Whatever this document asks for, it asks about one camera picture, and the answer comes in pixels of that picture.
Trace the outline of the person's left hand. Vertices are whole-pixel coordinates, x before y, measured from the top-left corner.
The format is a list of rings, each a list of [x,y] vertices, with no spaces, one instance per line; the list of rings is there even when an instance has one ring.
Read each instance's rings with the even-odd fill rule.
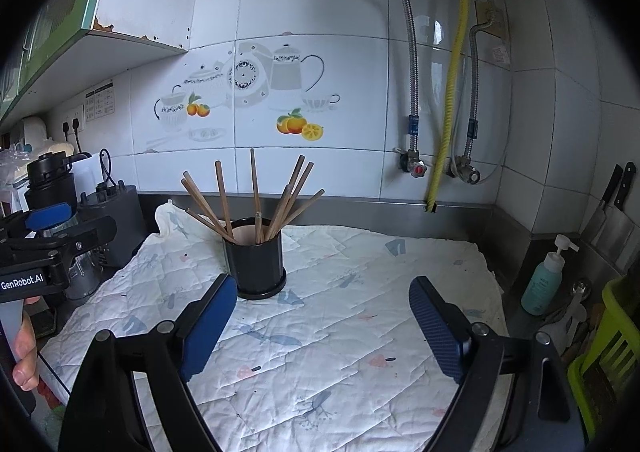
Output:
[[[22,324],[14,340],[14,351],[17,355],[12,372],[14,383],[23,391],[36,389],[39,384],[37,340],[26,310],[23,310]]]

